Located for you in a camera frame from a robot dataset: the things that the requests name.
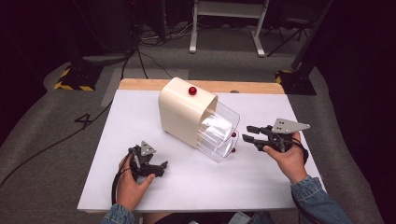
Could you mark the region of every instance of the denim sleeve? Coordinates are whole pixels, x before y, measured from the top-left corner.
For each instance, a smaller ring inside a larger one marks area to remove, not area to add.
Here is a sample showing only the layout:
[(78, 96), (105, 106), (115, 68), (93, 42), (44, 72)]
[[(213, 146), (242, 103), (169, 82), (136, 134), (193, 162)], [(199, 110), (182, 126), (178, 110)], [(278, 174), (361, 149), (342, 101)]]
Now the denim sleeve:
[(122, 205), (117, 203), (111, 206), (110, 210), (100, 221), (100, 224), (133, 224), (134, 215)]
[[(318, 223), (352, 223), (343, 209), (321, 188), (311, 176), (291, 185), (291, 194), (297, 207), (303, 209)], [(303, 215), (304, 223), (312, 223)]]

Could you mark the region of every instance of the white metal stand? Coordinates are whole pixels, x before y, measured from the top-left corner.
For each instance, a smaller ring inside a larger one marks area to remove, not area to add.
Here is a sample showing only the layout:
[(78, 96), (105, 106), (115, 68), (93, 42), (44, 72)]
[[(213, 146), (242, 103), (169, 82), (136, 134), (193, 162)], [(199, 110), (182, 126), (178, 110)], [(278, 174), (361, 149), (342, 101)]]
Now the white metal stand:
[(264, 4), (242, 4), (242, 3), (224, 3), (224, 2), (206, 2), (195, 0), (193, 26), (190, 42), (190, 53), (195, 53), (197, 45), (197, 22), (198, 15), (222, 16), (222, 17), (239, 17), (259, 19), (256, 31), (252, 31), (254, 44), (260, 57), (264, 56), (262, 43), (259, 39), (262, 22), (268, 7), (268, 0)]

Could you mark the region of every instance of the person's hand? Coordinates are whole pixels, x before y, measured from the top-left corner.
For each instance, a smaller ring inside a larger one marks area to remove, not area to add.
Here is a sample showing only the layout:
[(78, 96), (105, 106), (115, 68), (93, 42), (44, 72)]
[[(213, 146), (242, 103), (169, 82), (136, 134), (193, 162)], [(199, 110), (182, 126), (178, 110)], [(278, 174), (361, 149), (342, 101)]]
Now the person's hand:
[[(299, 133), (294, 133), (293, 138), (301, 141)], [(268, 146), (265, 146), (263, 150), (277, 162), (280, 170), (290, 180), (291, 184), (295, 184), (308, 176), (304, 167), (304, 154), (299, 147), (293, 145), (284, 153)]]
[(134, 178), (132, 177), (132, 171), (129, 165), (130, 161), (131, 156), (128, 157), (128, 160), (121, 169), (125, 172), (120, 176), (117, 186), (117, 204), (126, 207), (132, 212), (140, 201), (142, 201), (143, 195), (145, 194), (146, 189), (149, 188), (149, 185), (155, 178), (155, 175), (149, 175), (142, 184), (138, 185), (134, 182)]

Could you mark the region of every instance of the gray carpet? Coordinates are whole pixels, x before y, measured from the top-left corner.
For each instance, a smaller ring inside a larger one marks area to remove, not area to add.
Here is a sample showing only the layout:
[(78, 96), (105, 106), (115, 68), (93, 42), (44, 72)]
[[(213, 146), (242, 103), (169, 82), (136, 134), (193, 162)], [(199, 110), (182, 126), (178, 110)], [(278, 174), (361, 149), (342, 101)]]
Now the gray carpet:
[[(290, 69), (303, 41), (292, 40), (270, 58), (259, 58), (249, 30), (227, 28), (198, 34), (197, 52), (189, 54), (190, 37), (160, 47), (140, 47), (170, 73), (188, 79), (275, 82), (274, 72)], [(278, 32), (261, 36), (264, 50), (280, 43)], [(142, 56), (148, 77), (170, 78), (154, 61)], [(122, 64), (105, 67), (96, 91), (54, 90), (67, 63), (44, 81), (48, 89), (16, 125), (0, 149), (0, 180), (37, 151), (81, 127), (74, 120), (85, 113), (96, 117), (114, 94)], [(137, 54), (128, 62), (126, 77), (142, 77)], [(317, 96), (290, 95), (312, 156), (331, 198), (341, 204), (354, 223), (382, 223), (370, 186), (350, 157), (332, 110), (326, 83), (318, 70), (310, 75)], [(80, 194), (106, 123), (107, 112), (84, 131), (26, 163), (0, 189), (0, 222), (98, 223), (103, 214), (77, 210)], [(275, 223), (297, 223), (295, 210), (273, 211)]]

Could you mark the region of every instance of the red knob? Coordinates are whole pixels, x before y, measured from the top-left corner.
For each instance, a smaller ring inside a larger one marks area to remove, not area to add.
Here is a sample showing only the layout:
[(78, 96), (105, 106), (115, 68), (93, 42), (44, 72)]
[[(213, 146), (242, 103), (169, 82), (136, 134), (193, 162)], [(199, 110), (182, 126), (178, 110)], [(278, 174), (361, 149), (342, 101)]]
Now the red knob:
[(189, 94), (190, 95), (195, 95), (197, 93), (197, 89), (195, 87), (190, 87), (189, 88)]

